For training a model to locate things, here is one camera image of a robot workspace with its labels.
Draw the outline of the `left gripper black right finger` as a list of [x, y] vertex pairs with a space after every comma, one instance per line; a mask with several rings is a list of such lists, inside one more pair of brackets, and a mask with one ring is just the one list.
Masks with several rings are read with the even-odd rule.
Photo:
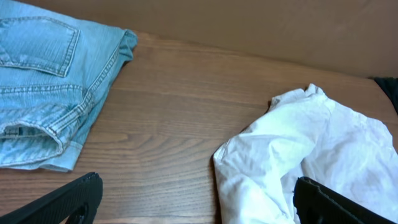
[[297, 179], [293, 204], [301, 224], [395, 224], [309, 177]]

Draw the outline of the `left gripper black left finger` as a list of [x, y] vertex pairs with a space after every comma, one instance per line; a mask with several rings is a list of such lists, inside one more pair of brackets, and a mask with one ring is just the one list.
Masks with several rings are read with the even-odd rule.
[[7, 224], [92, 224], [103, 196], [103, 180], [89, 172], [1, 217]]

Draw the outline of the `beige khaki shorts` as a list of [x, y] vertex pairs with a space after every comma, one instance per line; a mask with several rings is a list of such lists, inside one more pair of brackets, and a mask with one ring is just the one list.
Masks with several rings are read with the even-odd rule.
[[309, 85], [214, 153], [223, 223], [298, 223], [297, 179], [309, 177], [397, 221], [397, 153], [388, 128]]

